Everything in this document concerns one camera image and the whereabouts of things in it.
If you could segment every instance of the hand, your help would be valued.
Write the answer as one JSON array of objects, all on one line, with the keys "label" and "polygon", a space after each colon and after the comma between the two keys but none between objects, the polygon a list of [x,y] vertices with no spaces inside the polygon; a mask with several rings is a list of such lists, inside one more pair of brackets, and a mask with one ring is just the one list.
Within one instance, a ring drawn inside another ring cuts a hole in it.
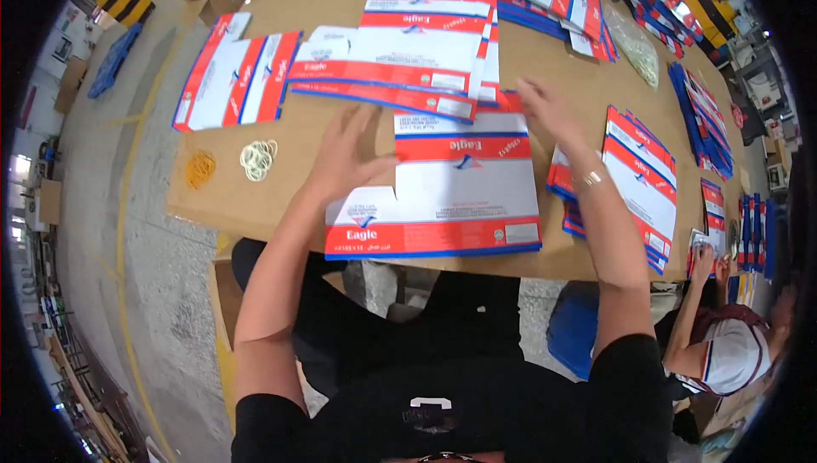
[{"label": "hand", "polygon": [[560,146],[587,143],[584,128],[570,111],[567,102],[555,90],[538,80],[520,78],[516,88],[525,107],[528,125],[549,133]]},{"label": "hand", "polygon": [[715,249],[712,248],[712,245],[699,245],[692,249],[692,275],[689,279],[703,286],[712,271],[714,260]]},{"label": "hand", "polygon": [[715,282],[718,288],[726,287],[729,277],[732,275],[732,256],[727,254],[715,262]]},{"label": "hand", "polygon": [[382,111],[374,105],[358,105],[340,111],[329,122],[312,172],[304,184],[304,189],[317,196],[321,203],[328,204],[347,195],[399,163],[394,156],[364,162],[358,154],[360,135],[369,122],[380,118]]}]

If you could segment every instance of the bracelet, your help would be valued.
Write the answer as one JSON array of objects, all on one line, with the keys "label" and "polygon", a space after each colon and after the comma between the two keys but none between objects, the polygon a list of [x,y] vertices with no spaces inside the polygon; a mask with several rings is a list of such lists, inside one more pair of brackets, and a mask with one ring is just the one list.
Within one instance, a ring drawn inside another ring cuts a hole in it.
[{"label": "bracelet", "polygon": [[576,188],[583,187],[583,188],[591,188],[598,183],[601,183],[604,178],[601,175],[601,171],[592,171],[582,177],[580,180],[574,180],[576,184]]}]

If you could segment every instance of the factory floor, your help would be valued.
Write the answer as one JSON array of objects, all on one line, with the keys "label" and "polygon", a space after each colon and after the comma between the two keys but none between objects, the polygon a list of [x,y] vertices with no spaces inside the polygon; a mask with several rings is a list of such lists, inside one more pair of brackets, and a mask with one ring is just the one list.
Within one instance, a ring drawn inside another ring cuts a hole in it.
[{"label": "factory floor", "polygon": [[[57,272],[73,323],[128,394],[144,434],[172,463],[226,461],[232,429],[222,383],[230,381],[230,356],[217,349],[208,293],[208,264],[226,239],[164,213],[179,139],[170,121],[208,29],[185,20],[180,0],[153,1],[114,87],[87,99],[100,62],[124,33],[119,25],[98,43],[66,117],[56,172],[64,182]],[[752,185],[761,188],[762,148],[759,158],[756,149],[747,153],[756,163]],[[345,283],[357,284],[354,293],[385,315],[394,274],[369,263],[349,274]],[[569,376],[545,340],[563,284],[522,281],[520,331],[528,360]],[[325,401],[311,391],[307,398],[313,414]]]}]

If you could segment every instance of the sunglasses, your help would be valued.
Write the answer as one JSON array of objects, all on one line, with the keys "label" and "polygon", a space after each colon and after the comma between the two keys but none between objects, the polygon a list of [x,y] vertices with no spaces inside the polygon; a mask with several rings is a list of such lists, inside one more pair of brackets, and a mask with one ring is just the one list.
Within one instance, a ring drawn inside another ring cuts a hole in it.
[{"label": "sunglasses", "polygon": [[474,463],[485,463],[484,461],[475,460],[470,456],[456,454],[455,452],[437,452],[436,454],[430,454],[429,456],[422,457],[419,460],[417,460],[417,463],[423,463],[424,461],[439,461],[439,460],[461,460],[474,461]]}]

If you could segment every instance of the black pants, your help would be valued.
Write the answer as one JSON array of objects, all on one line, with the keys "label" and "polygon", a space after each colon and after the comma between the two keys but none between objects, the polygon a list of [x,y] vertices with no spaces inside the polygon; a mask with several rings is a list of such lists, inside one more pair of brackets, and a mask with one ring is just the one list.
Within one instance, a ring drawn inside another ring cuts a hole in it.
[{"label": "black pants", "polygon": [[[235,245],[233,273],[242,290],[264,246],[247,238]],[[331,397],[351,380],[394,366],[457,357],[524,358],[518,278],[442,272],[423,312],[393,323],[323,280],[345,268],[345,261],[309,254],[292,333],[304,375],[322,394]]]}]

